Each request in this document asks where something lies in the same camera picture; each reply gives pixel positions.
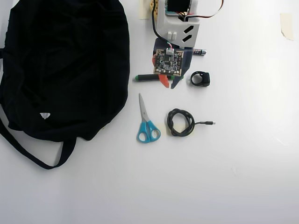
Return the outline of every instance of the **green marker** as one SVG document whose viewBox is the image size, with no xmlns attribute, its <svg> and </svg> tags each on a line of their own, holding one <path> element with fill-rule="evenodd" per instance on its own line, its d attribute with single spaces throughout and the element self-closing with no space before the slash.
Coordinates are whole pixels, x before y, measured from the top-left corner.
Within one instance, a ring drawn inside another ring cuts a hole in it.
<svg viewBox="0 0 299 224">
<path fill-rule="evenodd" d="M 173 80 L 174 76 L 167 76 L 168 80 Z M 159 75 L 138 75 L 135 77 L 136 82 L 159 81 Z"/>
</svg>

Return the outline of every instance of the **connector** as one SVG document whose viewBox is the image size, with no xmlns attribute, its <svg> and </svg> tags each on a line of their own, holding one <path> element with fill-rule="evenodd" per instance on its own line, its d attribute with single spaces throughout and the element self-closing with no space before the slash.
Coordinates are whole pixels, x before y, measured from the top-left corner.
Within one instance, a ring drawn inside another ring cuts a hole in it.
<svg viewBox="0 0 299 224">
<path fill-rule="evenodd" d="M 199 122 L 199 124 L 201 124 L 201 125 L 215 125 L 216 123 L 213 122 L 213 121 L 202 121 L 202 122 Z"/>
<path fill-rule="evenodd" d="M 166 55 L 173 56 L 174 55 L 174 49 L 171 49 L 171 48 L 166 49 Z"/>
</svg>

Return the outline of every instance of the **scissors handle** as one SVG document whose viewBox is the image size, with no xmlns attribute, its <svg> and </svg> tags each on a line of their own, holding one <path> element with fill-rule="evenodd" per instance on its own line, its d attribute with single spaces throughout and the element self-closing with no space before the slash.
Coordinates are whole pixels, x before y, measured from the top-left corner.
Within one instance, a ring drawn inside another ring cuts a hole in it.
<svg viewBox="0 0 299 224">
<path fill-rule="evenodd" d="M 154 138 L 153 136 L 153 132 L 156 132 L 157 136 Z M 145 140 L 141 140 L 140 135 L 144 134 L 145 136 Z M 149 122 L 142 122 L 140 125 L 140 129 L 138 132 L 138 136 L 137 139 L 141 142 L 141 143 L 149 143 L 152 141 L 157 141 L 159 138 L 161 137 L 161 132 L 160 130 L 153 124 L 153 122 L 149 121 Z"/>
<path fill-rule="evenodd" d="M 148 122 L 149 125 L 149 131 L 150 131 L 150 141 L 157 141 L 161 137 L 161 132 L 160 130 L 151 122 L 151 120 Z M 153 132 L 156 132 L 157 136 L 154 138 L 153 137 Z"/>
<path fill-rule="evenodd" d="M 144 134 L 145 136 L 145 140 L 141 140 L 140 139 L 140 135 L 141 134 Z M 138 135 L 137 135 L 137 139 L 141 142 L 141 143 L 149 143 L 150 142 L 150 137 L 149 137 L 149 134 L 148 134 L 148 131 L 146 129 L 146 122 L 142 122 L 141 125 L 140 125 L 140 129 L 139 129 L 139 132 L 138 132 Z"/>
</svg>

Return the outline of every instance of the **bag handle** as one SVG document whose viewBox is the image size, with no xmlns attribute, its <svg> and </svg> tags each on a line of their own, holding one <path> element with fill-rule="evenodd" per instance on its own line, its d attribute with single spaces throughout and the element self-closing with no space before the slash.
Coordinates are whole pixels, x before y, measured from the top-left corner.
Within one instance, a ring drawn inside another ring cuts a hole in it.
<svg viewBox="0 0 299 224">
<path fill-rule="evenodd" d="M 18 143 L 18 141 L 14 138 L 14 136 L 12 136 L 12 134 L 9 133 L 9 131 L 5 128 L 5 126 L 4 126 L 1 118 L 0 118 L 0 134 L 13 147 L 15 147 L 15 149 L 18 150 L 21 154 L 23 154 L 28 159 L 30 159 L 31 161 L 33 161 L 34 163 L 36 163 L 37 165 L 39 165 L 40 167 L 42 167 L 44 169 L 53 169 L 53 168 L 60 167 L 61 165 L 63 165 L 68 160 L 68 158 L 70 157 L 70 155 L 72 154 L 72 152 L 74 151 L 74 148 L 75 148 L 75 145 L 76 145 L 76 141 L 77 141 L 77 138 L 65 141 L 63 143 L 62 152 L 61 152 L 61 156 L 60 156 L 60 160 L 59 160 L 58 164 L 55 165 L 55 166 L 49 166 L 49 165 L 45 164 L 44 162 L 40 161 L 38 158 L 36 158 L 32 154 L 30 154 L 28 151 L 26 151 L 26 149 L 24 149 Z"/>
</svg>

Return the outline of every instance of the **black wire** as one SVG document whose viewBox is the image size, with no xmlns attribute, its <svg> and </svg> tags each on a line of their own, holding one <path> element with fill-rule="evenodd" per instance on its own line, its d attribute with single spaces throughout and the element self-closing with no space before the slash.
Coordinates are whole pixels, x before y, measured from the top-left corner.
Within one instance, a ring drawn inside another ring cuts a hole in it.
<svg viewBox="0 0 299 224">
<path fill-rule="evenodd" d="M 173 117 L 177 114 L 182 114 L 187 122 L 188 122 L 188 127 L 183 130 L 182 132 L 178 132 L 173 128 Z M 187 111 L 180 110 L 180 109 L 173 109 L 168 113 L 168 118 L 167 118 L 167 125 L 171 131 L 171 134 L 176 137 L 185 137 L 191 134 L 195 128 L 195 125 L 214 125 L 215 123 L 213 121 L 202 121 L 202 122 L 197 122 L 195 123 L 194 117 Z"/>
<path fill-rule="evenodd" d="M 160 36 L 160 34 L 156 31 L 156 25 L 155 25 L 155 9 L 156 9 L 156 0 L 154 0 L 154 8 L 153 11 L 151 12 L 151 19 L 153 22 L 153 29 L 154 29 L 154 33 L 156 34 L 156 36 L 158 38 L 160 38 L 161 40 L 164 40 L 165 42 L 169 42 L 168 40 L 166 40 L 164 37 Z"/>
</svg>

